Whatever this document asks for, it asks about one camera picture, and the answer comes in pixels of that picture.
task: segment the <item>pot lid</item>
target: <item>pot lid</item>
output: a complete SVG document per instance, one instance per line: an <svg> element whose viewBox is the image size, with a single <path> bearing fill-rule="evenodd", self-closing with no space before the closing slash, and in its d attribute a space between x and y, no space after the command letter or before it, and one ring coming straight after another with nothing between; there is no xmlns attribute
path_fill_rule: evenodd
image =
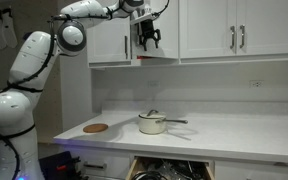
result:
<svg viewBox="0 0 288 180"><path fill-rule="evenodd" d="M138 116L143 119L164 119L166 114L157 110L150 110L148 113L141 113Z"/></svg>

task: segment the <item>round wooden trivet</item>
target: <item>round wooden trivet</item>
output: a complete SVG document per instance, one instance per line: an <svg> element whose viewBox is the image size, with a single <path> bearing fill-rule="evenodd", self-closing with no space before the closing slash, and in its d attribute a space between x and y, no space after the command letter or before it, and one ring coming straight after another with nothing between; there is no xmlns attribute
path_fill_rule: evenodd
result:
<svg viewBox="0 0 288 180"><path fill-rule="evenodd" d="M105 131L108 128L107 124L91 124L83 128L86 133L97 133Z"/></svg>

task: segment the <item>saucepan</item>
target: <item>saucepan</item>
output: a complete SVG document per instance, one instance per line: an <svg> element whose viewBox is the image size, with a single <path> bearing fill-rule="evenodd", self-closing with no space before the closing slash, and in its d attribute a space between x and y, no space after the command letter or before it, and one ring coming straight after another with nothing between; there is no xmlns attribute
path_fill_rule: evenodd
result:
<svg viewBox="0 0 288 180"><path fill-rule="evenodd" d="M164 112L158 112L157 110L151 110L148 113L141 113L139 129L145 134L160 134L166 130L167 122L183 123L187 124L186 120L169 120L166 119Z"/></svg>

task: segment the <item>countertop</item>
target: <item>countertop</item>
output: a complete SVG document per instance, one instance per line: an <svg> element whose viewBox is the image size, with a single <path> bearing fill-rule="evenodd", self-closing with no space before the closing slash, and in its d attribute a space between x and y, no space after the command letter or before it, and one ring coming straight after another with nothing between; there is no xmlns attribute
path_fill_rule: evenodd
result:
<svg viewBox="0 0 288 180"><path fill-rule="evenodd" d="M201 109L203 110L205 107L221 109L220 106L223 104L218 107L208 103L199 104L200 110L196 112L188 113L183 109L172 112L173 117L175 117L174 114L180 113L181 116L176 116L176 118L188 120L189 123L186 125L168 123L168 130L158 135L147 135L139 131L138 113L143 104L135 108L134 103L131 105L133 109L126 111L122 110L126 107L125 103L109 103L106 106L109 108L104 110L101 115L56 136L55 143L288 163L288 111L285 110L288 109L288 104L252 104L252 107L258 108L260 113L257 114L228 113L230 108L227 109L227 107L226 110L218 111L218 113L201 113ZM250 109L249 103L233 105L241 108L239 112L244 112L243 105L245 105L245 109ZM83 132L85 126L95 123L106 123L109 128L100 133Z"/></svg>

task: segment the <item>robotic manipulator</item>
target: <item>robotic manipulator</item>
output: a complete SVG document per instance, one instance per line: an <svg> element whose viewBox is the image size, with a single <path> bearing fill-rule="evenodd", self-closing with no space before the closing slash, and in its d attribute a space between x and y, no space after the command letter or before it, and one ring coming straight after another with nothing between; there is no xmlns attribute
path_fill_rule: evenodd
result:
<svg viewBox="0 0 288 180"><path fill-rule="evenodd" d="M160 35L155 37L157 31L152 20L158 18L167 5L162 11L151 13L144 0L118 0L109 7L102 7L95 0L79 1L51 18L50 34L37 31L29 36L10 70L7 87L0 91L0 180L45 179L38 162L32 111L57 56L78 55L86 46L86 28L105 20L129 17L134 11L140 16L133 24L148 24L142 28L144 41L153 37L158 41ZM63 21L57 35L53 31L54 21Z"/></svg>

